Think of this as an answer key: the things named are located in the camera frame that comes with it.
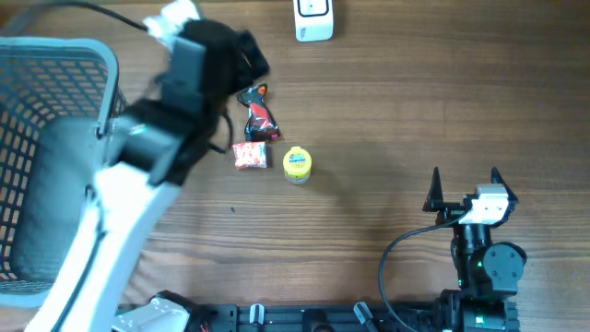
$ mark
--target wood grain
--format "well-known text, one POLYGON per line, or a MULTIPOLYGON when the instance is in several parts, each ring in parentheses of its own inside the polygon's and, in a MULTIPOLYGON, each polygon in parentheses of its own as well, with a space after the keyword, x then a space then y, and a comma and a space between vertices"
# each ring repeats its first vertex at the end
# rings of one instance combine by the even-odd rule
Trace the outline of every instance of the wood grain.
MULTIPOLYGON (((109 8, 135 19, 159 11, 109 8)), ((587 330, 588 6, 335 1, 335 38, 318 43, 295 40, 290 2, 203 8, 254 33, 272 66, 267 103, 285 139, 271 145, 268 170, 238 172, 215 154, 194 168, 124 302, 164 289, 197 302, 378 302, 382 250, 434 221, 421 212, 432 168, 458 200, 497 166, 521 198, 492 236, 529 255, 516 297, 523 330, 587 330), (292 146, 313 156, 304 186, 283 178, 292 146)), ((147 35, 86 11, 53 12, 31 31, 107 42, 130 100, 166 64, 147 35)), ((241 140, 247 111, 232 100, 230 115, 241 140)), ((445 230, 400 244, 386 268, 389 295, 428 300, 456 287, 450 240, 445 230)), ((0 314, 0 326, 30 315, 0 314)))

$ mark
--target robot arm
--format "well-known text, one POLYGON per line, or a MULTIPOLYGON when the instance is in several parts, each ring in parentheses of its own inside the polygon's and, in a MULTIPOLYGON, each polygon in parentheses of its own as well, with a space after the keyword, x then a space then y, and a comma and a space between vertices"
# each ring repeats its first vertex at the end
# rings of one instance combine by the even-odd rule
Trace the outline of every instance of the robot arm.
POLYGON ((268 72, 252 35, 192 20, 175 40, 161 100, 129 106, 100 138, 76 239, 27 331, 107 331, 141 248, 209 151, 229 95, 268 72))

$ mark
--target plastic basket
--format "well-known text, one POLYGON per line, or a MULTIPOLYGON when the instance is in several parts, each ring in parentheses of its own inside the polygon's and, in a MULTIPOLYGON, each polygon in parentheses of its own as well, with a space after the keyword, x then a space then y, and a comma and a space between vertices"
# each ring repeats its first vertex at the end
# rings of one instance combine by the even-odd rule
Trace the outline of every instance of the plastic basket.
POLYGON ((118 70, 99 41, 0 38, 0 305, 42 305, 57 277, 118 70))

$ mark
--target white object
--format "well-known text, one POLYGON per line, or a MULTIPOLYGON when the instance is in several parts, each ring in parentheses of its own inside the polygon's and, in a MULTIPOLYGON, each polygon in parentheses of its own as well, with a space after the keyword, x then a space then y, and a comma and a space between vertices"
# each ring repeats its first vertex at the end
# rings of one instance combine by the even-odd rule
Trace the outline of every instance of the white object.
POLYGON ((155 298, 144 305, 114 318, 117 332, 184 331, 190 314, 170 300, 155 298))
POLYGON ((191 0, 176 0, 163 7, 159 16, 145 18, 144 24, 147 27, 147 33, 172 52, 176 36, 181 32, 184 24, 191 19, 200 18, 198 8, 191 0))
POLYGON ((111 330, 119 298, 149 232, 181 191, 180 186, 170 183, 153 187, 148 177, 148 173, 123 162, 95 174, 96 198, 84 211, 49 296, 27 332, 53 330, 67 302, 71 305, 61 331, 111 330), (98 229, 103 234, 101 240, 98 229), (98 250, 86 279, 80 281, 95 243, 98 250), (82 287, 72 298, 79 282, 83 282, 82 287))
POLYGON ((508 192, 503 184, 479 184, 477 199, 471 200, 471 209, 459 220, 460 224, 493 225, 504 218, 508 208, 508 192))
POLYGON ((332 0, 293 0, 295 34, 300 42, 318 42, 334 34, 332 0))

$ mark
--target yellow cylindrical container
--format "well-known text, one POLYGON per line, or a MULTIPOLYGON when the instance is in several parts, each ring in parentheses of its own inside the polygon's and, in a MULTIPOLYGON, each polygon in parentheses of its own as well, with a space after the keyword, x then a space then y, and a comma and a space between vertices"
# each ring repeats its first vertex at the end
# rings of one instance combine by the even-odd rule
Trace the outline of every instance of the yellow cylindrical container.
POLYGON ((312 173, 312 156, 300 147, 293 147, 283 158, 285 177, 292 184, 304 184, 312 173))

